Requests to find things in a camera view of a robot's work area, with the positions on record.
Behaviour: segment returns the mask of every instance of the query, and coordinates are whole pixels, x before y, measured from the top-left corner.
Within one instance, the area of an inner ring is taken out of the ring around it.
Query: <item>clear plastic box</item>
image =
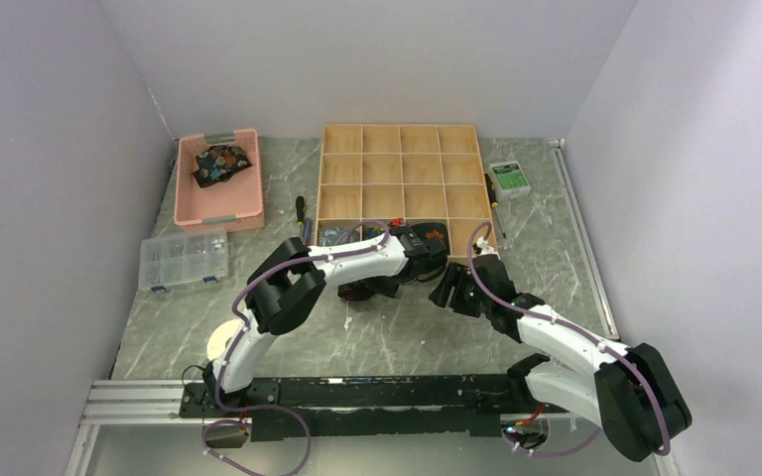
[[[222,228],[148,238],[142,241],[139,289],[166,291],[193,281],[217,281],[229,274],[227,246]]]

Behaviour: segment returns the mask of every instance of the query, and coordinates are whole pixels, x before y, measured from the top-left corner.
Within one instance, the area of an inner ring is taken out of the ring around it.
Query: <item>white wall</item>
[[[638,2],[568,145],[619,329],[694,414],[683,474],[762,474],[762,1]]]
[[[172,143],[94,0],[0,0],[0,476],[63,474]]]
[[[472,122],[564,137],[636,0],[101,0],[175,136]]]

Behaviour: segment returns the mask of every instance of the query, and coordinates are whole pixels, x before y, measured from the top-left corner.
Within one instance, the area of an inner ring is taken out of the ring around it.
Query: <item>box with green content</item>
[[[497,162],[489,164],[486,171],[495,183],[495,194],[498,201],[517,196],[527,196],[530,193],[530,183],[524,176],[518,161]]]

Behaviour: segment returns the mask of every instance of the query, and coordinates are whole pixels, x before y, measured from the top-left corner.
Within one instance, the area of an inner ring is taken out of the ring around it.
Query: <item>green label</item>
[[[498,178],[498,184],[505,190],[527,186],[527,178],[522,174],[518,164],[507,164],[506,166],[493,167],[492,170],[495,171],[495,176]]]

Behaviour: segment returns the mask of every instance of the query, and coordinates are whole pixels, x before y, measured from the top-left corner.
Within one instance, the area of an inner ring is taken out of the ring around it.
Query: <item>robotic hand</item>
[[[471,266],[449,264],[430,301],[446,307],[450,298],[454,312],[484,314],[498,332],[541,349],[507,372],[529,400],[592,421],[633,461],[660,447],[666,454],[670,438],[692,419],[659,352],[647,344],[629,347],[605,339],[565,319],[542,299],[517,293],[483,238],[472,249]],[[306,247],[299,238],[285,241],[252,274],[233,306],[244,324],[203,372],[209,397],[219,406],[221,401],[243,401],[267,350],[279,335],[305,322],[326,286],[361,282],[391,296],[399,285],[443,267],[446,255],[439,240],[423,240],[408,226],[332,247]]]

